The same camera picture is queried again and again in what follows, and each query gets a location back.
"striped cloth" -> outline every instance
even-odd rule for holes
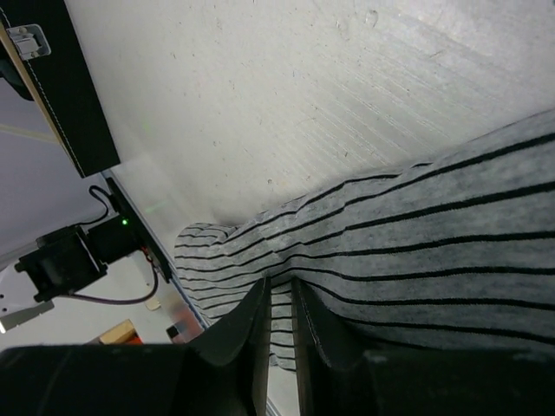
[[[555,351],[555,111],[411,166],[347,179],[237,227],[177,238],[209,322],[273,279],[271,352],[295,369],[292,276],[389,348]]]

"cable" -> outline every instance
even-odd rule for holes
[[[93,303],[101,303],[104,305],[114,305],[114,306],[126,306],[126,305],[135,305],[137,303],[143,303],[154,296],[156,290],[158,290],[158,272],[156,271],[156,267],[152,263],[152,260],[149,260],[147,257],[148,262],[150,263],[150,267],[153,270],[153,289],[143,297],[139,297],[136,299],[104,299],[101,297],[94,297],[94,296],[87,296],[87,295],[61,295],[58,297],[65,297],[66,299],[74,299],[76,301],[85,301],[85,302],[93,302]]]
[[[93,197],[94,199],[96,199],[97,201],[100,201],[104,205],[105,211],[97,219],[93,219],[92,221],[85,221],[85,222],[82,222],[82,223],[77,223],[77,225],[91,225],[91,224],[98,223],[99,221],[102,221],[104,218],[106,218],[108,216],[108,214],[110,213],[110,209],[108,207],[108,204],[106,204],[106,202],[104,200],[102,200],[102,198],[97,193],[94,193],[93,191],[101,193],[102,195],[104,195],[107,198],[108,201],[110,200],[110,194],[107,193],[106,191],[104,191],[102,188],[100,188],[97,185],[91,185],[88,188],[88,193],[90,194],[90,196]]]

